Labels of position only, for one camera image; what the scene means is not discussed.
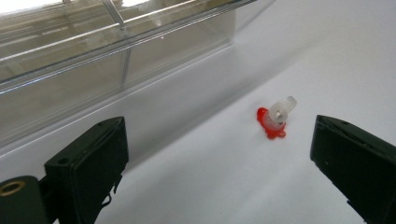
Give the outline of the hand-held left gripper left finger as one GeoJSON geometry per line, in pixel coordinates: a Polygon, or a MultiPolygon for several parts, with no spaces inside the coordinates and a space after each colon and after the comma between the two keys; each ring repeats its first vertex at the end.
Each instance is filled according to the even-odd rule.
{"type": "Polygon", "coordinates": [[[96,123],[49,159],[46,178],[60,202],[60,223],[94,224],[111,203],[128,161],[123,117],[96,123]]]}

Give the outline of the clear plastic compartment box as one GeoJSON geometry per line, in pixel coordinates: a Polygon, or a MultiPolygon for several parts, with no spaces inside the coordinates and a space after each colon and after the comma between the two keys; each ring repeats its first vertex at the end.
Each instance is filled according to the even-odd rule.
{"type": "Polygon", "coordinates": [[[276,0],[0,0],[0,147],[227,44],[276,0]]]}

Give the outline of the small red and clear tube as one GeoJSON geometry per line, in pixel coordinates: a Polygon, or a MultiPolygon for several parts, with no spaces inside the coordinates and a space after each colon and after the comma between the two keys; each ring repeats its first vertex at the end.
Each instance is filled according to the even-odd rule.
{"type": "Polygon", "coordinates": [[[260,107],[256,113],[256,119],[263,127],[268,139],[284,138],[285,127],[289,113],[297,106],[294,97],[288,96],[269,108],[260,107]]]}

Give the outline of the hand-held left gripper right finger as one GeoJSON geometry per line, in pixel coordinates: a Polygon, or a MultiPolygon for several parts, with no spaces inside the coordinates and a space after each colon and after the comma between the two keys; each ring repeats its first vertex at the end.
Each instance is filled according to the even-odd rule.
{"type": "Polygon", "coordinates": [[[318,115],[310,159],[368,224],[396,224],[396,147],[344,120],[318,115]]]}

